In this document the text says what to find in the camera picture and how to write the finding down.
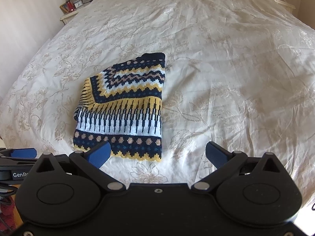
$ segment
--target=metal screw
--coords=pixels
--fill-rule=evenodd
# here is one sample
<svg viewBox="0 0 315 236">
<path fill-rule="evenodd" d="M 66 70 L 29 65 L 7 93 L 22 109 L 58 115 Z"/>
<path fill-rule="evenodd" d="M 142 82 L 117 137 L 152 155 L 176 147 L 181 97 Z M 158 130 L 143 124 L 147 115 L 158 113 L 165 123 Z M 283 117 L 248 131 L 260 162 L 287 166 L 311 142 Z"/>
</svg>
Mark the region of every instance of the metal screw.
<svg viewBox="0 0 315 236">
<path fill-rule="evenodd" d="M 111 182 L 107 185 L 108 189 L 111 189 L 113 191 L 117 191 L 120 190 L 121 188 L 123 188 L 123 184 L 120 182 Z"/>
<path fill-rule="evenodd" d="M 31 232 L 27 231 L 23 233 L 23 236 L 34 236 L 34 235 Z"/>
<path fill-rule="evenodd" d="M 210 185 L 206 182 L 197 182 L 194 184 L 194 187 L 197 189 L 197 190 L 208 190 Z"/>
</svg>

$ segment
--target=fair isle pattern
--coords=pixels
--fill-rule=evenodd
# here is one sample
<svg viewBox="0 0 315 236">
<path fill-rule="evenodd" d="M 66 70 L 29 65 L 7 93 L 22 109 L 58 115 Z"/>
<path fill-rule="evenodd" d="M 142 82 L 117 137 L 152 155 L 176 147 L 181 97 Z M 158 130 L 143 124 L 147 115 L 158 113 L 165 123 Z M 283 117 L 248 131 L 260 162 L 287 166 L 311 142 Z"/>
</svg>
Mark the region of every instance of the fair isle pattern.
<svg viewBox="0 0 315 236">
<path fill-rule="evenodd" d="M 163 53 L 146 53 L 86 79 L 74 113 L 75 148 L 108 141 L 112 156 L 160 161 L 164 68 Z"/>
</svg>

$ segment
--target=black cable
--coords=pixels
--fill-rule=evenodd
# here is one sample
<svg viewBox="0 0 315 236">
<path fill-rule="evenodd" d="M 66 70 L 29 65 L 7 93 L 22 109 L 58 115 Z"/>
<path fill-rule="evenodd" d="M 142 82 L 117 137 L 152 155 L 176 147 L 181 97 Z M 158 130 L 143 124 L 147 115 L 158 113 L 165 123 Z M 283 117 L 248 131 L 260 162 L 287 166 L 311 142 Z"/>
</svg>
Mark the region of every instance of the black cable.
<svg viewBox="0 0 315 236">
<path fill-rule="evenodd" d="M 1 223 L 4 224 L 4 226 L 5 226 L 10 232 L 12 232 L 12 229 L 10 228 L 10 226 L 8 226 L 7 223 L 6 223 L 5 221 L 3 221 L 3 219 L 2 219 L 1 217 L 0 217 L 0 221 L 1 221 Z"/>
<path fill-rule="evenodd" d="M 12 202 L 8 197 L 16 194 L 18 188 L 15 186 L 0 183 L 0 189 L 10 190 L 9 192 L 0 192 L 0 197 L 2 197 L 2 199 L 0 199 L 0 204 L 10 206 Z"/>
</svg>

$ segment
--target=white duvet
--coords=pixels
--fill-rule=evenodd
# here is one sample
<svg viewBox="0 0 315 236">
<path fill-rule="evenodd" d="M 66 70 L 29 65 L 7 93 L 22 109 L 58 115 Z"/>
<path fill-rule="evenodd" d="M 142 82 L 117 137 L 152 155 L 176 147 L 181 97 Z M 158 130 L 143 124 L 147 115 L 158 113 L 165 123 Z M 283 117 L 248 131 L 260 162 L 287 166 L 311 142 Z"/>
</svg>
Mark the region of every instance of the white duvet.
<svg viewBox="0 0 315 236">
<path fill-rule="evenodd" d="M 73 151 L 84 80 L 143 53 L 167 57 L 160 163 L 111 157 L 122 181 L 192 184 L 208 141 L 274 152 L 315 200 L 315 32 L 273 0 L 95 0 L 26 66 L 1 105 L 8 148 Z"/>
</svg>

